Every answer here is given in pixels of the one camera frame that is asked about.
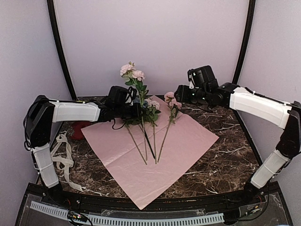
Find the purple and pink wrapping paper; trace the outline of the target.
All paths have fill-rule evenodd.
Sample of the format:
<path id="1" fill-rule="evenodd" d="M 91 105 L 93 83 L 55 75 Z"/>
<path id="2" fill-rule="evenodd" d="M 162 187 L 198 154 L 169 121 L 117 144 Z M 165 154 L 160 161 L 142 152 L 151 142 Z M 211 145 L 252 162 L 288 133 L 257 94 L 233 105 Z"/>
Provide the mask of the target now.
<path id="1" fill-rule="evenodd" d="M 159 97 L 156 122 L 157 159 L 167 129 L 170 110 Z M 152 149 L 153 129 L 145 124 Z M 143 132 L 139 126 L 130 130 L 144 154 Z M 122 120 L 97 123 L 82 129 L 88 144 L 126 195 L 142 210 L 158 198 L 186 173 L 218 140 L 218 137 L 187 114 L 178 113 L 168 131 L 160 161 L 155 163 L 147 146 L 148 160 L 144 164 Z"/>

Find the blue fake flower stem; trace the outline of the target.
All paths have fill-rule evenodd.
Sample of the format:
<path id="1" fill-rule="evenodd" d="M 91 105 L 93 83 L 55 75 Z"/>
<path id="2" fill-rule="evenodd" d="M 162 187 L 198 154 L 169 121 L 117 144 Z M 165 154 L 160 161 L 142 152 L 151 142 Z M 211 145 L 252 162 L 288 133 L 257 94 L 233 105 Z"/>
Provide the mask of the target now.
<path id="1" fill-rule="evenodd" d="M 139 99 L 138 97 L 136 97 L 136 98 L 134 99 L 133 103 L 135 104 L 135 103 L 138 103 L 139 101 L 140 101 L 140 99 Z M 153 149 L 152 149 L 152 146 L 151 146 L 151 143 L 150 143 L 148 134 L 147 134 L 146 130 L 143 129 L 142 127 L 141 127 L 141 130 L 144 132 L 144 138 L 146 139 L 146 142 L 147 142 L 147 144 L 148 144 L 148 147 L 149 147 L 149 149 L 150 149 L 150 152 L 151 152 L 151 154 L 152 154 L 152 157 L 155 159 L 155 153 L 154 153 L 154 151 L 153 151 Z"/>

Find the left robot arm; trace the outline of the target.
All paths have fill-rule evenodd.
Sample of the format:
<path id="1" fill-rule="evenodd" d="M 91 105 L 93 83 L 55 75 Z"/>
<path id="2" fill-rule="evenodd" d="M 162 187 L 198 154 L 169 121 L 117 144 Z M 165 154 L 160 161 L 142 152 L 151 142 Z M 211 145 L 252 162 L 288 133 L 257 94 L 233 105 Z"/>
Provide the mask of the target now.
<path id="1" fill-rule="evenodd" d="M 39 95 L 30 106 L 23 121 L 24 147 L 31 153 L 33 165 L 56 205 L 66 202 L 50 154 L 52 127 L 66 121 L 109 122 L 116 119 L 136 120 L 142 115 L 139 103 L 119 103 L 104 100 L 62 101 Z"/>

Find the white fake flower stem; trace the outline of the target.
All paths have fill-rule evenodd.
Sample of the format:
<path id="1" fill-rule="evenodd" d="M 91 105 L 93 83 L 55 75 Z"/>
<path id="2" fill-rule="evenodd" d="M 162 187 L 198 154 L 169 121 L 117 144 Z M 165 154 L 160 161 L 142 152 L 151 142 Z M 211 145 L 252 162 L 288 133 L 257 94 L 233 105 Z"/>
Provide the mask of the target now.
<path id="1" fill-rule="evenodd" d="M 144 156 L 143 156 L 143 154 L 142 154 L 142 152 L 141 152 L 141 150 L 140 150 L 140 148 L 139 148 L 139 145 L 137 144 L 137 142 L 136 142 L 136 140 L 135 140 L 135 138 L 134 138 L 134 136 L 133 136 L 133 134 L 132 134 L 132 132 L 131 132 L 131 130 L 130 130 L 130 126 L 132 125 L 131 122 L 132 122 L 131 120 L 126 120 L 126 121 L 125 121 L 125 127 L 126 127 L 128 133 L 129 133 L 129 135 L 130 135 L 132 141 L 134 142 L 134 145 L 135 145 L 136 149 L 138 150 L 139 155 L 141 156 L 141 158 L 142 158 L 144 164 L 147 165 L 147 161 L 146 161 L 146 159 L 144 158 Z"/>

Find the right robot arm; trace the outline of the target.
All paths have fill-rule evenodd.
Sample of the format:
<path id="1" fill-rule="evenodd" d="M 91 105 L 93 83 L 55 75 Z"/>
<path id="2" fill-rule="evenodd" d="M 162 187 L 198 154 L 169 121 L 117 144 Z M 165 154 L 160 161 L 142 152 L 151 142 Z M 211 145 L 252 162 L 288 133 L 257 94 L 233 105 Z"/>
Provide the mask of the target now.
<path id="1" fill-rule="evenodd" d="M 268 142 L 270 153 L 250 179 L 250 186 L 240 193 L 240 200 L 250 204 L 258 197 L 258 190 L 278 174 L 282 168 L 301 153 L 301 104 L 289 103 L 258 94 L 233 83 L 211 88 L 208 84 L 199 86 L 180 85 L 175 93 L 182 103 L 206 104 L 231 109 L 243 116 L 254 119 L 272 130 Z"/>

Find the pink fake flower stem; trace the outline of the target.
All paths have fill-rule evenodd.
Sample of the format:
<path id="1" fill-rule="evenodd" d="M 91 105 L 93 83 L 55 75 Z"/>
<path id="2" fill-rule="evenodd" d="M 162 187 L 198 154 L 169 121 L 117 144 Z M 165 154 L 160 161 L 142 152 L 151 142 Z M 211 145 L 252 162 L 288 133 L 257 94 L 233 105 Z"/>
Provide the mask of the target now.
<path id="1" fill-rule="evenodd" d="M 147 122 L 152 125 L 153 129 L 153 150 L 155 154 L 155 163 L 157 164 L 157 150 L 156 150 L 156 121 L 158 120 L 158 114 L 160 113 L 160 103 L 158 101 L 152 100 L 150 98 L 146 99 L 146 113 L 147 113 Z"/>
<path id="2" fill-rule="evenodd" d="M 167 92 L 164 95 L 164 99 L 165 102 L 168 105 L 168 108 L 170 110 L 170 115 L 169 115 L 169 119 L 168 119 L 168 125 L 167 125 L 167 129 L 160 147 L 160 151 L 159 151 L 159 155 L 158 155 L 158 160 L 157 162 L 160 161 L 161 155 L 162 155 L 162 151 L 163 151 L 163 147 L 164 147 L 164 143 L 168 134 L 168 131 L 170 129 L 171 124 L 175 124 L 175 120 L 177 118 L 177 115 L 179 113 L 179 110 L 182 107 L 182 104 L 180 102 L 177 101 L 175 93 L 174 92 Z"/>

